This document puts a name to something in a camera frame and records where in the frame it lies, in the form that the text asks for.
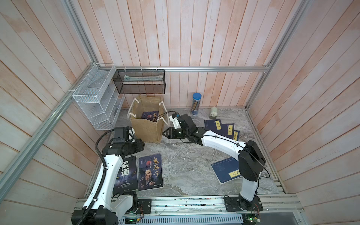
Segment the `tan canvas bag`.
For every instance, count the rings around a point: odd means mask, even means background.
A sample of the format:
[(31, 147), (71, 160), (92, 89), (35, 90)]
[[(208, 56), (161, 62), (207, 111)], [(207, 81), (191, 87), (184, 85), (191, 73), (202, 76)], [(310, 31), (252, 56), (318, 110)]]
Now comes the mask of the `tan canvas bag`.
[[(159, 111), (157, 122), (141, 119), (143, 112)], [(147, 97), (139, 95), (133, 99), (127, 113), (131, 127), (137, 138), (147, 143), (159, 143), (162, 139), (164, 125), (169, 125), (164, 102), (160, 97)]]

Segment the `old man book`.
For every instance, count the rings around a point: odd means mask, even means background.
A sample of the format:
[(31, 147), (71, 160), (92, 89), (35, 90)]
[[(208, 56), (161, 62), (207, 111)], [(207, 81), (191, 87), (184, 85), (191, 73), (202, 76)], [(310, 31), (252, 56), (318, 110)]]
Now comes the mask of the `old man book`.
[(164, 186), (162, 173), (162, 157), (160, 154), (139, 158), (138, 164), (139, 191), (162, 188)]
[(157, 122), (159, 111), (143, 112), (141, 119), (146, 119), (151, 122)]

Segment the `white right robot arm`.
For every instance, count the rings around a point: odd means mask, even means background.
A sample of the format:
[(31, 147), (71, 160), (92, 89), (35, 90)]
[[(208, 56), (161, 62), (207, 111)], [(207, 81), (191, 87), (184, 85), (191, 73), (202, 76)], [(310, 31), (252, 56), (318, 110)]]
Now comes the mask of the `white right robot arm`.
[(239, 201), (251, 203), (257, 196), (259, 179), (265, 170), (266, 160), (256, 142), (240, 142), (217, 134), (205, 127), (197, 127), (188, 114), (173, 113), (168, 117), (172, 126), (163, 132), (168, 139), (186, 139), (187, 143), (198, 144), (219, 150), (236, 159), (243, 177)]

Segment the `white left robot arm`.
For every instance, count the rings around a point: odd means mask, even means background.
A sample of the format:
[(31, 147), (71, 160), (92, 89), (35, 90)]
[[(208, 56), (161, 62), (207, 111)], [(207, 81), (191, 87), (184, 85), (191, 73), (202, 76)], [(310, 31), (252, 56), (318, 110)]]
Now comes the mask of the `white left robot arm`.
[(73, 225), (117, 225), (125, 213), (138, 209), (134, 191), (119, 194), (120, 198), (112, 206), (113, 188), (120, 168), (125, 165), (125, 157), (143, 151), (144, 147), (130, 126), (116, 127), (100, 136), (95, 150), (102, 166), (85, 204), (73, 212)]

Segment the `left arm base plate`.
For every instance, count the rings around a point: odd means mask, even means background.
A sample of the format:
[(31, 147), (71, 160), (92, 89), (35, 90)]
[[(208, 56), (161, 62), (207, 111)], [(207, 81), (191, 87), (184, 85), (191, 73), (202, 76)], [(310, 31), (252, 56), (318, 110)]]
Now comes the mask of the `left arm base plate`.
[(152, 200), (150, 198), (139, 199), (135, 204), (133, 210), (135, 214), (150, 214), (152, 210)]

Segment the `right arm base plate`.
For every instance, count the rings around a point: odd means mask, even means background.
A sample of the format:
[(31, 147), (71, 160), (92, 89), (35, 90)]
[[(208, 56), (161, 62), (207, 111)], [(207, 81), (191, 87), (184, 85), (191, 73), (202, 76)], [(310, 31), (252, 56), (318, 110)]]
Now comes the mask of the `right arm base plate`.
[(230, 197), (225, 195), (223, 197), (227, 212), (262, 212), (263, 205), (258, 196), (255, 196), (253, 201), (249, 202), (241, 196)]

